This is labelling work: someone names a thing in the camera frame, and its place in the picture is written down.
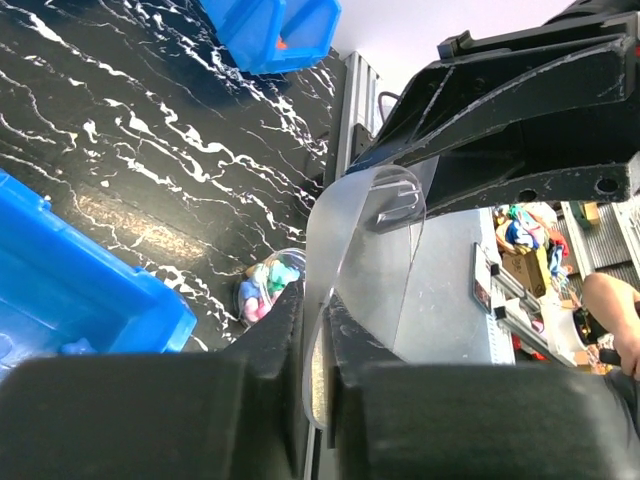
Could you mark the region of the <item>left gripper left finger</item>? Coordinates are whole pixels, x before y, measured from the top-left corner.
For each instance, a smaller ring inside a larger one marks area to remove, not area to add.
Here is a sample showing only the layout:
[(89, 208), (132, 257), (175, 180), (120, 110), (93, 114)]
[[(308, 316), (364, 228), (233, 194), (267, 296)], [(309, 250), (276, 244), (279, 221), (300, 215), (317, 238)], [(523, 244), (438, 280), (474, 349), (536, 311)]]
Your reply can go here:
[(304, 287), (217, 352), (57, 357), (1, 385), (5, 479), (299, 479)]

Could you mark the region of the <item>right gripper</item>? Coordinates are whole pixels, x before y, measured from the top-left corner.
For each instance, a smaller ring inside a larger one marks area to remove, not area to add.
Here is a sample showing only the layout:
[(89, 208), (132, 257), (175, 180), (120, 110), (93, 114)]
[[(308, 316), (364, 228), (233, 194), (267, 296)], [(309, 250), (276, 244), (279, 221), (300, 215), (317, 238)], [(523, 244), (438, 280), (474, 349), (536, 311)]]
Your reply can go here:
[(431, 216), (639, 192), (639, 5), (577, 1), (540, 27), (451, 37), (353, 171), (431, 167)]

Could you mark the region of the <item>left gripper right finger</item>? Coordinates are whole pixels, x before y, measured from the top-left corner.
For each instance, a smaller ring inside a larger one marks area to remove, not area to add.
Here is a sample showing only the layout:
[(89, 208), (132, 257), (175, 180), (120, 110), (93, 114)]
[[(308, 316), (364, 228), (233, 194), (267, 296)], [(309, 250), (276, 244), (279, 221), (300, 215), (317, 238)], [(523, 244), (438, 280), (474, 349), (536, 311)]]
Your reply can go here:
[(409, 364), (339, 298), (324, 312), (327, 442), (341, 479), (635, 479), (639, 437), (603, 376)]

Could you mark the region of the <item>clear plastic scoop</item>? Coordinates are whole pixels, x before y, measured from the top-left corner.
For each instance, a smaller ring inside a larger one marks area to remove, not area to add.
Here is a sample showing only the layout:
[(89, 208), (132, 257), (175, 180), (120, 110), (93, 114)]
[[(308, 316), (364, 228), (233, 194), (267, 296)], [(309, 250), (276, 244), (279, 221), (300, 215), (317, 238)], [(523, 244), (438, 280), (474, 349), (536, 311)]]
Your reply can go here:
[(410, 170), (387, 165), (348, 174), (318, 198), (307, 224), (302, 399), (311, 424), (328, 425), (328, 342), (323, 316), (339, 300), (357, 324), (393, 349), (426, 215)]

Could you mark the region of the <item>blue bin of star candies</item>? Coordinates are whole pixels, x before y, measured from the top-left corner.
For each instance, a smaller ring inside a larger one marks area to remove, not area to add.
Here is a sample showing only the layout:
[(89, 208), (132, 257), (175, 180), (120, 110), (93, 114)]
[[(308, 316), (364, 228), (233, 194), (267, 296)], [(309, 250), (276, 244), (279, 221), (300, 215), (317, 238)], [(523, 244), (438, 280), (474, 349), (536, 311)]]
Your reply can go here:
[(37, 357), (179, 352), (197, 323), (181, 295), (1, 175), (1, 375)]

